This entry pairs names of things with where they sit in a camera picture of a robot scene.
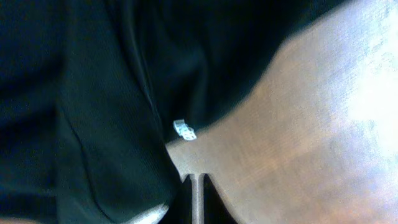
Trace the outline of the black polo shirt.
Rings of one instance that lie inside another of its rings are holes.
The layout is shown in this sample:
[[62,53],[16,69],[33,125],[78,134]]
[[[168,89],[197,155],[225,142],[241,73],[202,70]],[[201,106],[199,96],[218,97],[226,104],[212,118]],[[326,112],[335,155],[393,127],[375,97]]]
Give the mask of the black polo shirt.
[[166,145],[233,110],[335,1],[1,2],[1,219],[126,223],[182,188]]

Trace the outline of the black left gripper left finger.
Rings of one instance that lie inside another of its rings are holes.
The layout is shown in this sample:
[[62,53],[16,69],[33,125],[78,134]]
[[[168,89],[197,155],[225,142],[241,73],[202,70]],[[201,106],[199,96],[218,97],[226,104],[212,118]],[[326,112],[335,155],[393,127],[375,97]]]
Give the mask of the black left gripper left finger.
[[192,180],[187,175],[159,224],[192,224]]

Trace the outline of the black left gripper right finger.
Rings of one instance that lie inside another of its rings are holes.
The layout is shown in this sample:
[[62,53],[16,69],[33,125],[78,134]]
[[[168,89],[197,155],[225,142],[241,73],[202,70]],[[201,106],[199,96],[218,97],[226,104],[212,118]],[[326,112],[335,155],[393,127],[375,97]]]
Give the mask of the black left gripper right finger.
[[238,224],[208,174],[203,176],[203,215],[204,224]]

